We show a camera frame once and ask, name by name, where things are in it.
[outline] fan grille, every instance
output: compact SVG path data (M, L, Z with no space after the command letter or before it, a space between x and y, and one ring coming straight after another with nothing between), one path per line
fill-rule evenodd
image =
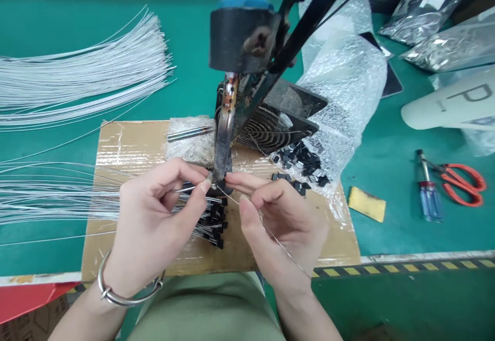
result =
M291 144L289 128L277 113L260 106L246 123L237 141L249 148L261 150L265 154Z

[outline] green workbench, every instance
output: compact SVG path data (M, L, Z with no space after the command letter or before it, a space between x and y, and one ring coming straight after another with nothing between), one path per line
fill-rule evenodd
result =
M271 0L278 5L281 0ZM218 0L0 0L0 55L36 56L67 52L98 43L126 24L144 4L156 13L169 40L177 66L168 87L125 113L119 120L165 120L170 117L213 115L221 72L208 68L209 13ZM290 19L298 20L294 9ZM383 23L380 16L376 25ZM403 46L379 38L395 53ZM418 69L391 60L405 90L382 100L363 134L362 145L342 174L346 192L355 185L387 201L385 222L379 224L352 212L362 255L410 254L495 249L493 189L494 157L474 158L455 129L415 131L400 118L400 108L432 90ZM301 59L284 78L295 82ZM74 125L22 133L0 132L0 162L64 143L92 129L113 112ZM83 139L29 161L67 161L94 164L96 131ZM436 162L466 163L486 178L485 205L469 209L443 199L445 222L422 219L416 184L415 149L423 148ZM0 243L84 234L82 222L17 224L0 227ZM0 247L0 277L80 271L83 238Z

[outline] yellow sponge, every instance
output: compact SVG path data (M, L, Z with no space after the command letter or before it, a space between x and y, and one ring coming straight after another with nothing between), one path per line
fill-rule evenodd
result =
M383 223L383 219L385 218L386 205L386 201L382 199L363 192L355 186L351 188L349 207L372 218L373 220L378 221L379 223Z

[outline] wrist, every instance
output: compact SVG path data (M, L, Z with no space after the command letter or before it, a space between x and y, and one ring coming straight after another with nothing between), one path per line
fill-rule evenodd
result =
M135 273L113 261L111 256L103 269L103 283L105 287L110 287L113 293L124 298L135 296L145 287L145 284L138 283Z
M92 314L103 315L115 311L125 311L125 308L102 299L102 292L96 282L82 296L84 296L85 308Z
M277 301L282 300L287 303L298 304L309 298L314 297L311 289L311 281L307 283L295 283L294 286L288 288L273 288Z

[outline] white bottle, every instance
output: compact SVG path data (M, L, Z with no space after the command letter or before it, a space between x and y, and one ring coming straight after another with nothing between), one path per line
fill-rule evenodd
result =
M494 125L470 123L495 116L495 68L416 99L403 106L401 114L416 130L455 127L495 131Z

